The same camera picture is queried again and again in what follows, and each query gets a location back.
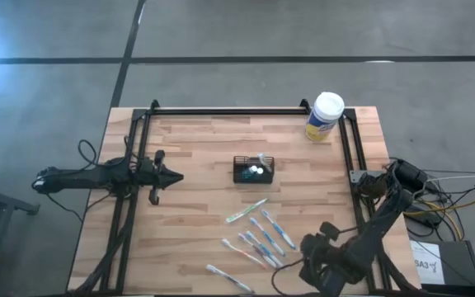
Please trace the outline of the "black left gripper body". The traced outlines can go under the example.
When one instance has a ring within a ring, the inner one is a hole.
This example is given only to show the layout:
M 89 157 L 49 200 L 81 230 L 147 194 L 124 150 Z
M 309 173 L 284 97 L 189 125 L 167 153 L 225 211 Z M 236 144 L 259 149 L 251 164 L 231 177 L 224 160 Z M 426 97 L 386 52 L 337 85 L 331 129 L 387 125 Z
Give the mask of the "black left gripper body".
M 165 177 L 162 174 L 162 170 L 165 168 L 163 165 L 164 157 L 165 152 L 163 150 L 158 150 L 155 153 L 154 159 L 144 157 L 139 160 L 137 169 L 138 184 L 140 186 L 152 187 L 148 197 L 152 205 L 159 204 L 158 192 L 167 187 L 164 183 Z

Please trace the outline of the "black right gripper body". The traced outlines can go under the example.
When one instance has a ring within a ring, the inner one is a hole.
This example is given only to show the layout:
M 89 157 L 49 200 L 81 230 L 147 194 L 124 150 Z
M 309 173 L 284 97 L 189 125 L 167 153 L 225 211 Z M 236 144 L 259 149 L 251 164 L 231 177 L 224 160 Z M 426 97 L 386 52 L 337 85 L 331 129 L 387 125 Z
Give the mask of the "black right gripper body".
M 323 222 L 319 230 L 324 239 L 319 243 L 317 261 L 323 268 L 317 275 L 317 288 L 321 296 L 339 296 L 346 284 L 357 283 L 357 275 L 347 252 L 357 236 L 336 247 L 330 241 L 336 241 L 341 231 L 330 222 Z

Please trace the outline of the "clear plastic wrapper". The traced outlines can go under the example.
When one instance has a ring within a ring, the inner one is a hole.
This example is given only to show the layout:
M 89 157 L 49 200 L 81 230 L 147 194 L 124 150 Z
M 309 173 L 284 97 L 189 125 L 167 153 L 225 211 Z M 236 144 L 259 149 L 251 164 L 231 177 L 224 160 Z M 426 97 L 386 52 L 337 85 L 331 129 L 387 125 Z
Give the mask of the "clear plastic wrapper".
M 245 242 L 247 245 L 249 245 L 251 248 L 254 249 L 254 251 L 261 256 L 270 266 L 273 268 L 277 268 L 278 266 L 275 264 L 275 262 L 267 256 L 259 247 L 257 247 L 255 244 L 253 244 L 243 233 L 238 233 L 238 237 Z

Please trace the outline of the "orange white toothbrush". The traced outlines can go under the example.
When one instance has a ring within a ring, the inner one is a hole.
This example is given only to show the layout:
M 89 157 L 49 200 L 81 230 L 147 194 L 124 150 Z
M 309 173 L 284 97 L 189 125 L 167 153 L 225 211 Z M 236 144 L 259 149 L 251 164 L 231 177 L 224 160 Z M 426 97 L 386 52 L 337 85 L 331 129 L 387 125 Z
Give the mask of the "orange white toothbrush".
M 241 255 L 243 255 L 244 257 L 246 257 L 248 260 L 250 260 L 250 261 L 252 261 L 252 262 L 255 262 L 256 264 L 258 264 L 259 266 L 261 266 L 263 269 L 266 269 L 266 265 L 265 265 L 262 261 L 260 261 L 259 259 L 255 258 L 254 256 L 250 255 L 249 253 L 244 252 L 243 250 L 234 247 L 226 238 L 222 238 L 222 239 L 221 239 L 221 242 L 222 242 L 222 244 L 223 244 L 226 248 L 229 248 L 230 250 L 233 250 L 233 251 L 235 251 L 235 252 L 238 252 L 239 254 L 241 254 Z

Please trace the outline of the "dark green white toothbrush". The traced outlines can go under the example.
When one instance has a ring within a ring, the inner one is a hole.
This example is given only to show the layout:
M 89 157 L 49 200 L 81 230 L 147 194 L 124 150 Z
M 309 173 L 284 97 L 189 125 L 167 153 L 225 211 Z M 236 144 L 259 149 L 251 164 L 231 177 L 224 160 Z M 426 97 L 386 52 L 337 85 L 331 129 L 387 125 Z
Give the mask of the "dark green white toothbrush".
M 232 214 L 230 215 L 229 217 L 227 217 L 225 219 L 225 222 L 227 224 L 230 224 L 238 219 L 240 219 L 241 217 L 243 217 L 244 215 L 247 215 L 249 214 L 250 212 L 252 212 L 253 210 L 257 209 L 259 206 L 265 204 L 266 202 L 268 201 L 268 198 L 265 198 L 263 200 L 259 200 L 258 202 L 256 202 L 255 204 L 253 205 L 249 205 L 246 209 L 244 210 L 241 210 L 235 214 Z

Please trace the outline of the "purple white toothbrush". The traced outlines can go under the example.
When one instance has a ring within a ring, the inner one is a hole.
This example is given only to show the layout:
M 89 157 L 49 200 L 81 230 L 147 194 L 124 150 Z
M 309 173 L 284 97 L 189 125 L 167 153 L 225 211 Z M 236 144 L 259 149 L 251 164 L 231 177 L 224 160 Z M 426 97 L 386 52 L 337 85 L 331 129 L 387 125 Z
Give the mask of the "purple white toothbrush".
M 206 270 L 207 271 L 210 271 L 212 273 L 214 273 L 215 275 L 218 275 L 218 276 L 222 276 L 224 279 L 226 279 L 227 281 L 230 281 L 231 283 L 233 283 L 236 287 L 240 288 L 241 290 L 247 292 L 248 294 L 252 294 L 254 295 L 255 294 L 255 291 L 250 288 L 249 286 L 243 284 L 241 281 L 237 280 L 236 278 L 234 278 L 233 276 L 230 276 L 229 274 L 227 274 L 226 272 L 224 271 L 221 271 L 220 269 L 218 269 L 217 267 L 213 266 L 213 265 L 207 265 L 206 266 Z

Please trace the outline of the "grey metal mounting plate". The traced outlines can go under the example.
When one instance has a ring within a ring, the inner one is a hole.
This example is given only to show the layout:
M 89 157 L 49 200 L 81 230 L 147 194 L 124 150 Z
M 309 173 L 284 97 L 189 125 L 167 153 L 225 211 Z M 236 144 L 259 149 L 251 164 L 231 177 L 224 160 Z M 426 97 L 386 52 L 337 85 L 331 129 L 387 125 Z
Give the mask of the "grey metal mounting plate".
M 363 177 L 370 176 L 371 171 L 367 170 L 351 170 L 349 172 L 350 181 L 352 183 L 358 183 Z

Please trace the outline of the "white paper label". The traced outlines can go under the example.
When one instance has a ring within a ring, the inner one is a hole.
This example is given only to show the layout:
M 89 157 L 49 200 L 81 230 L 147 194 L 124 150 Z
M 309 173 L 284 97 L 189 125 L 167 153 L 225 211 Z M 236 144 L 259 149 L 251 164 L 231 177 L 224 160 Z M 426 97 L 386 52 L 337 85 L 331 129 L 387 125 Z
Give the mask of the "white paper label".
M 444 285 L 444 273 L 437 244 L 410 241 L 420 281 L 428 285 Z

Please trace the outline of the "black power brick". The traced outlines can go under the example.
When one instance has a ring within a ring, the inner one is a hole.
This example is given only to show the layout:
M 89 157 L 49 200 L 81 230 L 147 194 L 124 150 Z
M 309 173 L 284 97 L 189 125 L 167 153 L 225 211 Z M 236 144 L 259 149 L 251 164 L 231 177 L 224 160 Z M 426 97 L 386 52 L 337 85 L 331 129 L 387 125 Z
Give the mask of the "black power brick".
M 442 221 L 437 213 L 424 211 L 414 205 L 409 207 L 404 212 L 404 215 L 419 224 L 425 225 L 426 227 L 438 227 Z

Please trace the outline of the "black box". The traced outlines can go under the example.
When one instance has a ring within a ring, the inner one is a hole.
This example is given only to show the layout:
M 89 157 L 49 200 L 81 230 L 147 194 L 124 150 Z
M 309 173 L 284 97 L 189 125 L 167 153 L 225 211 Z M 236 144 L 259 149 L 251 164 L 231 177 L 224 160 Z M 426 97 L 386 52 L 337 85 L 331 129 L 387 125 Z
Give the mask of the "black box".
M 475 255 L 467 242 L 432 243 L 437 244 L 440 249 L 444 285 L 475 285 Z

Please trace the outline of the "white yellow wipes canister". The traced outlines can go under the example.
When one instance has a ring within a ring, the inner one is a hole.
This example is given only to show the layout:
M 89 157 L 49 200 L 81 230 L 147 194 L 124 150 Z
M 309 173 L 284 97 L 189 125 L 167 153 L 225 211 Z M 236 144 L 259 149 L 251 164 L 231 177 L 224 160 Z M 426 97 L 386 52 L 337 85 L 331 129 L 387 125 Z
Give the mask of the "white yellow wipes canister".
M 310 111 L 305 134 L 312 141 L 324 140 L 336 126 L 345 110 L 341 96 L 334 92 L 320 93 Z

